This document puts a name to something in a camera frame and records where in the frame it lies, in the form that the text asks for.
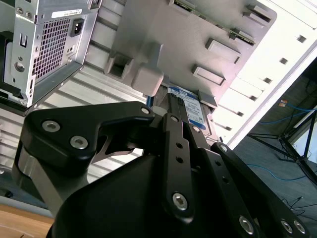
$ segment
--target label sticker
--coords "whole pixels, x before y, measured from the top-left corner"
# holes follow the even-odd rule
[[[81,14],[82,10],[83,9],[68,10],[68,11],[55,11],[52,13],[52,18]]]
[[[191,92],[176,87],[169,87],[168,92],[175,94],[185,102],[186,112],[189,122],[206,130],[204,116],[198,97]]]

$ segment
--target ventilation grille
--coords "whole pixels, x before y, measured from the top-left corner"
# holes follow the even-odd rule
[[[36,80],[61,66],[69,23],[69,18],[44,23],[40,53],[34,59],[32,71]]]

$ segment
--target power socket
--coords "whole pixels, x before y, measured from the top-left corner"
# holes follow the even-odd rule
[[[71,28],[70,37],[75,37],[75,36],[80,35],[80,33],[83,29],[84,22],[85,22],[85,20],[82,18],[78,18],[78,19],[75,19],[73,21],[73,26]]]

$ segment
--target blue hard drive label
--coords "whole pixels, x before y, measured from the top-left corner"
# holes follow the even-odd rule
[[[205,130],[204,116],[198,97],[185,89],[177,87],[169,87],[168,92],[184,100],[189,122]]]

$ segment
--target gray plastic panel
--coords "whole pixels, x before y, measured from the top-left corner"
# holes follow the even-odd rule
[[[148,62],[151,44],[156,42],[163,44],[158,67],[172,83],[194,93],[204,91],[215,96],[218,102],[276,19],[274,11],[254,0],[189,2],[196,6],[196,11],[215,22],[212,24],[192,13],[182,14],[186,10],[165,0],[127,2],[111,48],[135,59],[123,83],[131,85],[139,64]],[[269,17],[266,26],[244,16],[250,12],[249,8],[256,14],[259,11],[254,9],[261,9],[262,16],[265,12],[264,18]],[[255,44],[251,46],[231,35],[232,30],[245,33]],[[226,47],[224,57],[219,55],[219,50],[206,49],[211,39]],[[241,55],[237,61],[228,60],[228,49]],[[203,77],[196,78],[192,71],[195,65],[223,77],[224,82],[220,86]]]

